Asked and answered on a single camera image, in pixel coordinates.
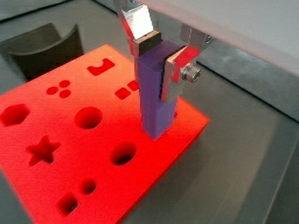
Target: circular hole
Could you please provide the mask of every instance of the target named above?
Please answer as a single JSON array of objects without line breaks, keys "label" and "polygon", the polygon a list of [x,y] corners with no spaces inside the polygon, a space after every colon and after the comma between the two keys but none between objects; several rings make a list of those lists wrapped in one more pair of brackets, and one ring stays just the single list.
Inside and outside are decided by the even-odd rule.
[{"label": "circular hole", "polygon": [[84,194],[91,194],[96,190],[96,182],[92,179],[86,180],[82,183],[80,190]]},{"label": "circular hole", "polygon": [[71,95],[71,91],[68,89],[60,91],[60,98],[67,98]]},{"label": "circular hole", "polygon": [[66,88],[70,84],[71,84],[71,82],[70,82],[68,80],[63,80],[63,81],[60,82],[60,87],[62,87],[62,88]]},{"label": "circular hole", "polygon": [[102,111],[98,108],[87,107],[76,114],[75,123],[84,130],[91,130],[99,126],[102,118]]},{"label": "circular hole", "polygon": [[137,146],[133,143],[122,143],[114,151],[112,163],[126,165],[137,155]]},{"label": "circular hole", "polygon": [[50,87],[47,89],[47,95],[55,95],[59,92],[59,89],[56,87]]}]

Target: screw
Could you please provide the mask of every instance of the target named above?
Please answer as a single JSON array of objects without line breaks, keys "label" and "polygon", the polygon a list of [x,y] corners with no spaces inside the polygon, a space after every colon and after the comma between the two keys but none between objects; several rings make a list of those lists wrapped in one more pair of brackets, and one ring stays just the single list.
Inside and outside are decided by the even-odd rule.
[{"label": "screw", "polygon": [[187,64],[187,66],[182,70],[182,78],[194,83],[202,75],[202,70],[198,66],[195,66],[193,63]]},{"label": "screw", "polygon": [[211,42],[211,36],[207,35],[207,38],[206,38],[206,44],[209,44]]}]

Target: purple block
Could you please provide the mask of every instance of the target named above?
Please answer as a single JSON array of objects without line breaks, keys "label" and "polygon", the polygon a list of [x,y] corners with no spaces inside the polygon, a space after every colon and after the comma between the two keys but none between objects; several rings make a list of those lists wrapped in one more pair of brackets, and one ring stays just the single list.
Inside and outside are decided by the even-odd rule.
[{"label": "purple block", "polygon": [[165,61],[179,48],[177,44],[165,40],[137,60],[143,129],[153,139],[159,138],[174,123],[178,99],[166,103],[161,99],[161,94]]}]

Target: shape sorter board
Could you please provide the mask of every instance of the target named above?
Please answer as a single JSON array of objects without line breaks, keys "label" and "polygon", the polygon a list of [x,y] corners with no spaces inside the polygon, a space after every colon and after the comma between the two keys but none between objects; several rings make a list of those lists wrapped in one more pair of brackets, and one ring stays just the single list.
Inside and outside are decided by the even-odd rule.
[{"label": "shape sorter board", "polygon": [[110,45],[0,96],[0,165],[35,223],[119,223],[202,133],[182,98],[142,130],[134,62]]}]

